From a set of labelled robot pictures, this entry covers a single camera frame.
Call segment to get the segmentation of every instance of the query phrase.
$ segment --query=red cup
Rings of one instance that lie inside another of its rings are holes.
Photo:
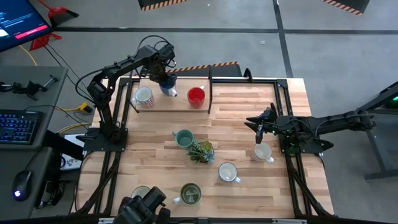
[[[195,87],[188,91],[188,102],[194,109],[199,109],[205,102],[205,91],[203,90],[204,86]]]

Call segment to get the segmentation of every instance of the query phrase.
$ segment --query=wooden table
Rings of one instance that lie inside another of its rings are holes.
[[[287,80],[294,115],[310,116],[303,79]],[[171,209],[172,217],[294,217],[285,158],[280,153],[277,136],[265,134],[263,139],[272,147],[273,164],[253,162],[250,158],[256,144],[255,133],[244,121],[261,114],[271,102],[275,102],[272,85],[215,83],[210,114],[147,111],[137,114],[131,108],[127,119],[129,137],[119,166],[112,215],[117,215],[123,197],[131,196],[136,187],[146,185],[158,186],[166,194],[165,204]],[[96,121],[99,121],[98,114],[94,117],[97,124]],[[174,142],[172,131],[180,129],[191,130],[199,141],[211,141],[215,163],[191,162],[187,152]],[[79,208],[98,185],[103,157],[103,152],[94,152],[85,161],[78,186]],[[309,154],[303,154],[302,160],[308,187],[324,208],[333,213],[321,161]],[[232,162],[238,168],[240,184],[222,182],[218,178],[218,167],[224,162]],[[201,204],[194,207],[174,205],[173,198],[178,197],[180,188],[189,182],[201,187]],[[297,184],[296,188],[300,208],[304,211]],[[106,204],[107,191],[105,189],[102,207]]]

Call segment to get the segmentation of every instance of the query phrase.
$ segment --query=small plant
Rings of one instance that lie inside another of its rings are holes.
[[[188,155],[191,157],[191,161],[195,161],[196,163],[214,162],[214,150],[209,141],[198,142],[194,140],[191,148],[188,150]]]

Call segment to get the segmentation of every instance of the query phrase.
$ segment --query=monitor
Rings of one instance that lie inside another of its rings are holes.
[[[0,52],[50,32],[52,28],[28,0],[0,0]]]

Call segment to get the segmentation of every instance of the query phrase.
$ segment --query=concrete floor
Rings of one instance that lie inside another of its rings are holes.
[[[148,12],[141,12],[136,0],[118,0],[117,4],[105,0],[48,2],[81,14],[64,23],[65,26],[277,28],[272,0],[190,0]],[[42,6],[33,4],[43,15],[47,14]],[[396,0],[372,0],[363,17],[319,0],[279,0],[279,6],[285,29],[398,29],[397,23],[391,22],[398,19]],[[50,44],[80,76],[123,59],[135,51],[145,35],[158,34],[175,45],[177,67],[238,61],[242,69],[249,67],[255,77],[286,77],[278,34],[56,33],[63,39]],[[397,38],[396,35],[287,34],[293,76],[304,78],[313,115],[354,110],[397,81]],[[45,49],[35,50],[32,55],[39,65],[57,65]],[[0,54],[0,65],[32,65],[32,62],[16,47]],[[72,108],[82,101],[75,94],[74,86],[66,81],[58,105]],[[50,130],[57,131],[73,123],[64,114],[55,112]],[[398,178],[364,180],[364,174],[379,171],[366,135],[343,131],[323,138],[335,143],[324,156],[335,213],[344,218],[397,222]],[[68,191],[56,208],[45,208],[35,216],[65,214],[71,200],[72,192]]]

